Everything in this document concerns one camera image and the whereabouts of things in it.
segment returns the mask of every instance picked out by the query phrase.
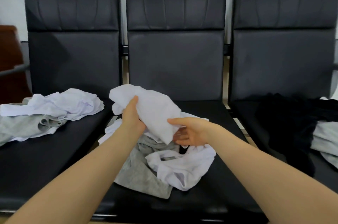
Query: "chair backrest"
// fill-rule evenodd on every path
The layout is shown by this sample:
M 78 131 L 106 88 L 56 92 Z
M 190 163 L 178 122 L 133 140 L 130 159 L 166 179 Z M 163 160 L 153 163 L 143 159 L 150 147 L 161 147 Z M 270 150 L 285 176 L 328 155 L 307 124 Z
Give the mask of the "chair backrest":
M 25 0 L 33 93 L 122 83 L 120 0 Z
M 127 0 L 129 83 L 220 100 L 226 0 Z
M 329 96 L 338 0 L 233 0 L 229 99 Z

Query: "person's left hand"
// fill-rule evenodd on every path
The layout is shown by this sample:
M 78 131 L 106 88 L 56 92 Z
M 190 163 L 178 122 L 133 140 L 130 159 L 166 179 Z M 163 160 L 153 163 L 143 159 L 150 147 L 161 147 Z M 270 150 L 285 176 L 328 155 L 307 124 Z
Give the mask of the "person's left hand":
M 146 125 L 139 119 L 139 115 L 136 110 L 138 100 L 139 98 L 135 95 L 124 109 L 122 114 L 122 125 L 128 129 L 136 131 L 141 136 L 146 128 Z

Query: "person's right arm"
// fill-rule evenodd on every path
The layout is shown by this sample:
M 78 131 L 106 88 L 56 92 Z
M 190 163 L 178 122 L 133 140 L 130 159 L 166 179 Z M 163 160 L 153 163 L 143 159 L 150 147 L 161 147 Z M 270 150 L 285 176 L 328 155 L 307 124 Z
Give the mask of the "person's right arm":
M 294 167 L 200 118 L 168 119 L 185 125 L 174 136 L 179 145 L 211 145 L 243 184 L 270 222 L 338 223 L 338 194 Z

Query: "beige floor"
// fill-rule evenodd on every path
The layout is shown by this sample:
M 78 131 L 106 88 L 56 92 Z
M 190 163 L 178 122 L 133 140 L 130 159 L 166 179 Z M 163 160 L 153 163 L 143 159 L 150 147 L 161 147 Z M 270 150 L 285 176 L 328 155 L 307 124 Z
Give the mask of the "beige floor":
M 128 59 L 123 60 L 123 84 L 127 84 L 129 82 L 129 73 L 128 73 Z M 223 103 L 226 108 L 230 109 L 227 104 L 227 95 L 228 95 L 228 82 L 229 82 L 229 59 L 224 57 L 224 67 L 223 67 Z M 254 147 L 257 147 L 251 137 L 248 135 L 242 124 L 239 122 L 237 118 L 234 118 L 235 122 L 241 128 L 245 138 L 247 139 L 248 143 Z M 96 141 L 93 146 L 91 147 L 90 151 L 94 150 L 98 146 L 98 142 Z M 8 218 L 0 217 L 0 224 L 5 223 Z M 90 223 L 97 223 L 97 224 L 108 224 L 107 222 L 90 222 Z

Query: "forearm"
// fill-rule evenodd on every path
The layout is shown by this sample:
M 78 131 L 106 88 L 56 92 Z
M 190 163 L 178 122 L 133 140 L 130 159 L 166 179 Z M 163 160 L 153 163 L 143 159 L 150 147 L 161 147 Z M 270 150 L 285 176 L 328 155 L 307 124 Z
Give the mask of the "forearm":
M 120 128 L 33 196 L 11 223 L 88 223 L 140 134 Z
M 338 195 L 286 163 L 215 127 L 210 145 L 272 223 L 338 223 Z

